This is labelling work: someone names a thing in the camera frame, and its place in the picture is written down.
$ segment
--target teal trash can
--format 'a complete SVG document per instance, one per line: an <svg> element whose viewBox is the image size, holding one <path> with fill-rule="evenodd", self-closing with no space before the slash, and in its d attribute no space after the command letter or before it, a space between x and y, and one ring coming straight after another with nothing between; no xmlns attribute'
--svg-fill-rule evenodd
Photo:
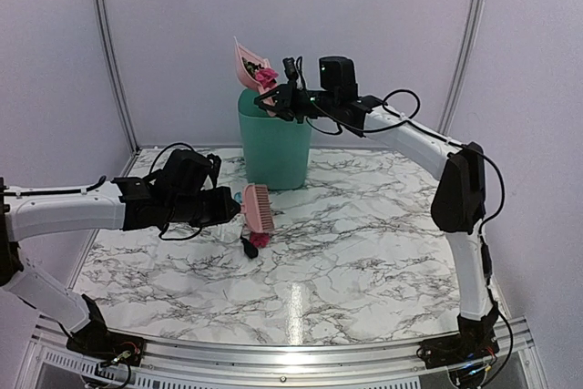
<svg viewBox="0 0 583 389"><path fill-rule="evenodd" d="M246 89L239 97L239 126L247 181L271 190L297 189L306 180L312 129L307 123L270 117Z"/></svg>

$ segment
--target metal frame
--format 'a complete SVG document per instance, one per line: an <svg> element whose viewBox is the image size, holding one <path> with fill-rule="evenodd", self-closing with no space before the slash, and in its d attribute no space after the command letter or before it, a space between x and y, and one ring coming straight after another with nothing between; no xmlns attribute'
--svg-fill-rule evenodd
<svg viewBox="0 0 583 389"><path fill-rule="evenodd" d="M97 13L97 27L101 36L101 45L103 46L107 72L109 81L111 82L111 89L113 91L116 108L119 114L119 121L123 128L126 142L133 153L139 151L138 139L134 130L131 116L129 114L128 102L126 100L126 92L124 91L121 75L119 74L118 62L116 60L116 52L114 50L113 39L111 37L111 30L109 21L107 19L106 0L93 0Z"/></svg>
<svg viewBox="0 0 583 389"><path fill-rule="evenodd" d="M459 102L464 85L465 72L472 54L472 49L476 42L477 30L482 17L485 0L471 0L470 8L467 13L467 20L465 22L464 38L462 46L460 47L459 56L457 58L457 65L455 66L454 77L449 88L447 100L445 102L444 112L439 120L437 131L442 134L447 134L452 125L455 109Z"/></svg>
<svg viewBox="0 0 583 389"><path fill-rule="evenodd" d="M540 363L525 318L511 321L515 352L520 354L529 388L546 389ZM507 353L509 335L503 323L496 325L501 347ZM423 338L382 343L338 346L262 346L198 343L146 336L148 341L142 365L133 369L130 387L163 387L164 382L182 389L242 387L390 387L394 382L414 381L423 374L443 373L445 368L426 370L416 357ZM95 365L97 360L65 349L66 337L57 324L41 316L18 375L17 389L36 387L47 352L64 357L63 366L75 367L67 360Z"/></svg>

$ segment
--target white backdrop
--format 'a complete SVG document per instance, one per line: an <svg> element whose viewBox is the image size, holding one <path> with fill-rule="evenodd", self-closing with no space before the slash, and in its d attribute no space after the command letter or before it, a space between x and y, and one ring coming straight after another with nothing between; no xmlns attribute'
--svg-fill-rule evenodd
<svg viewBox="0 0 583 389"><path fill-rule="evenodd" d="M282 58L303 55L312 88L319 87L320 56L349 56L362 94L383 97L410 87L423 101L419 119L435 127L469 6L469 0L106 1L141 145L240 143L233 36L280 73ZM413 107L405 101L397 106ZM352 135L314 139L363 146Z"/></svg>
<svg viewBox="0 0 583 389"><path fill-rule="evenodd" d="M0 176L8 185L87 185L129 158L92 0L2 0ZM22 242L66 282L83 231ZM37 312L0 291L0 386L14 387Z"/></svg>
<svg viewBox="0 0 583 389"><path fill-rule="evenodd" d="M486 0L451 134L506 180L486 226L496 276L533 331L549 387L582 387L583 0ZM488 169L488 211L499 201Z"/></svg>

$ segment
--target marble table surface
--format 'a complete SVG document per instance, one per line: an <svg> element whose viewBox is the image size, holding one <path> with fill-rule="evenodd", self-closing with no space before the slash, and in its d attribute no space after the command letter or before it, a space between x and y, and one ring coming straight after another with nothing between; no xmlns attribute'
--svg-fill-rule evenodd
<svg viewBox="0 0 583 389"><path fill-rule="evenodd" d="M240 190L240 149L212 152L219 184ZM130 175L146 175L157 154L142 151ZM304 187L270 194L277 230L257 259L239 242L242 217L192 241L102 230L75 290L97 300L112 328L202 342L331 345L453 331L459 292L429 214L435 188L399 154L313 149Z"/></svg>

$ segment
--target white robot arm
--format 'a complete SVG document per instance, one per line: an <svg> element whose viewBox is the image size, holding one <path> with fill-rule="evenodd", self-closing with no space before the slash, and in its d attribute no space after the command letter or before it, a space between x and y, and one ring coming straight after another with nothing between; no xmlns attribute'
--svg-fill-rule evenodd
<svg viewBox="0 0 583 389"><path fill-rule="evenodd" d="M384 100L358 96L353 61L343 56L320 58L322 90L308 90L298 58L283 60L287 84L280 84L255 98L255 104L286 121L329 118L359 137L368 137L400 152L426 169L439 181L432 218L445 232L454 256L460 289L459 334L424 341L420 358L428 368L460 363L470 357L499 350L494 324L499 315L489 289L492 265L487 245L480 235L486 214L484 162L489 159L476 143L462 145L444 138L411 118L420 102L410 90L395 90ZM408 118L389 107L387 99L406 92L417 100L417 110Z"/></svg>
<svg viewBox="0 0 583 389"><path fill-rule="evenodd" d="M204 228L230 221L240 212L230 189L216 187L220 159L176 149L163 169L144 179L105 177L86 188L24 189L4 187L0 179L0 286L58 321L70 333L67 348L111 359L126 343L136 345L128 358L139 364L143 339L111 332L93 300L68 290L26 257L18 242L71 230L164 231L171 222ZM206 178L213 189L202 189Z"/></svg>

